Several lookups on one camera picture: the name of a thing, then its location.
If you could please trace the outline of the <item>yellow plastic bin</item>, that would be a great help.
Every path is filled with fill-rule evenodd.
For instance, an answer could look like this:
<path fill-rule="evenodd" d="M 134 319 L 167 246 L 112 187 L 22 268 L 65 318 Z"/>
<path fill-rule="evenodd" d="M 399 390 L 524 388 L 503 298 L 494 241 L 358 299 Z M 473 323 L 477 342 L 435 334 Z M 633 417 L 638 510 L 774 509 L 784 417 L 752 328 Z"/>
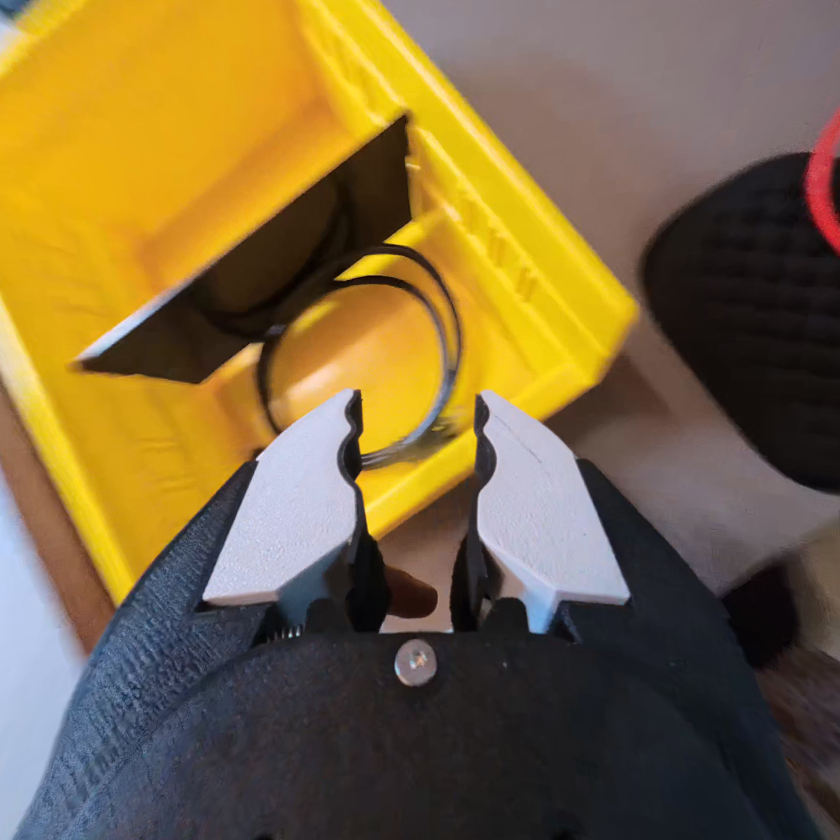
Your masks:
<path fill-rule="evenodd" d="M 456 298 L 460 432 L 359 476 L 382 537 L 472 469 L 475 394 L 544 419 L 633 298 L 377 1 L 39 1 L 1 53 L 1 374 L 112 600 L 266 445 L 256 348 L 186 385 L 73 360 L 400 116 L 413 219 Z"/>

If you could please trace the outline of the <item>black quilted wrist rest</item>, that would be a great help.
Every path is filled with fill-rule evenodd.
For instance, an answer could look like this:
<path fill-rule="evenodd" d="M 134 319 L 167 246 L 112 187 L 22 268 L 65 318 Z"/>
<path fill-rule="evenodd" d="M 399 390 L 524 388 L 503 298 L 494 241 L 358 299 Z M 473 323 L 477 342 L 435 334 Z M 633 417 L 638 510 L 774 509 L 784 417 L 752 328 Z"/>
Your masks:
<path fill-rule="evenodd" d="M 752 163 L 680 208 L 639 261 L 646 304 L 771 467 L 838 494 L 838 254 L 813 225 L 808 153 Z"/>

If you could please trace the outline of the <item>person's left hand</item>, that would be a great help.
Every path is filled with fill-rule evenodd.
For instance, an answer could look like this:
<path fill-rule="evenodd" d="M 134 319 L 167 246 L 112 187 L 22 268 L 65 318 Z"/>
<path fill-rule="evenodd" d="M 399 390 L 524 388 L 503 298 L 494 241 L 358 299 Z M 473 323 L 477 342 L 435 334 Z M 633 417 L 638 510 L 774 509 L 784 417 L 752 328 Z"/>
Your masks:
<path fill-rule="evenodd" d="M 420 619 L 434 613 L 438 602 L 434 586 L 390 565 L 385 566 L 385 583 L 389 592 L 389 617 Z"/>

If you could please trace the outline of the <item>white side table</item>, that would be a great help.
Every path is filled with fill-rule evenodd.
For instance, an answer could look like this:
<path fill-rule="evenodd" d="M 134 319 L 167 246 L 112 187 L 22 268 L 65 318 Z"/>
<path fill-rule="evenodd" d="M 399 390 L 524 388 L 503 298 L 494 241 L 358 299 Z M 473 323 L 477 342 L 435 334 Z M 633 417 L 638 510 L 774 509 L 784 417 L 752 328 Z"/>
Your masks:
<path fill-rule="evenodd" d="M 46 770 L 112 604 L 1 389 L 1 837 Z"/>

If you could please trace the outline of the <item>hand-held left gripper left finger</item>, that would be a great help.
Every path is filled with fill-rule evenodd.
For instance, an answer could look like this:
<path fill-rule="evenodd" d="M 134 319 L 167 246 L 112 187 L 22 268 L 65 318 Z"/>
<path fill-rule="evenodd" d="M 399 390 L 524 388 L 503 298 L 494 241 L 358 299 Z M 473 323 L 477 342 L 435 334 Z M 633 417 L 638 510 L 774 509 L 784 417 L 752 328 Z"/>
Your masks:
<path fill-rule="evenodd" d="M 256 457 L 204 603 L 275 604 L 283 626 L 297 626 L 311 603 L 328 599 L 353 630 L 378 632 L 387 583 L 356 483 L 362 428 L 361 391 L 347 388 Z"/>

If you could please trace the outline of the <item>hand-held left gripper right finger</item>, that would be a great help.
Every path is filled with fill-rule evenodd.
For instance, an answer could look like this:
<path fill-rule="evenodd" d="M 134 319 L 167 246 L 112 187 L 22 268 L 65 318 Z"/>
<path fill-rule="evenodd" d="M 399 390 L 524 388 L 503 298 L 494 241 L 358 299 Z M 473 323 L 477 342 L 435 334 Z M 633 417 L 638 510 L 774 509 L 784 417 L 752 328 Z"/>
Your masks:
<path fill-rule="evenodd" d="M 549 428 L 496 393 L 475 399 L 475 494 L 451 583 L 454 632 L 501 599 L 547 633 L 562 604 L 631 599 L 579 460 Z"/>

